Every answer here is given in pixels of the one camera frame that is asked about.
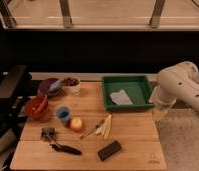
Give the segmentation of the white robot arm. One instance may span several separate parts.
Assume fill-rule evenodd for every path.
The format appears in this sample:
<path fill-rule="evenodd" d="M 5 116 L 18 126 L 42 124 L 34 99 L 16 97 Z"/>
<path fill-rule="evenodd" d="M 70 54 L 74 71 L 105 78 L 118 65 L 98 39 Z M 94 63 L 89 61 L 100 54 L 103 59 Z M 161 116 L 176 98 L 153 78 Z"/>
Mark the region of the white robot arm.
<path fill-rule="evenodd" d="M 167 67 L 158 73 L 157 86 L 149 98 L 154 105 L 152 113 L 155 121 L 161 120 L 177 99 L 199 113 L 199 84 L 195 81 L 198 76 L 197 66 L 189 61 Z"/>

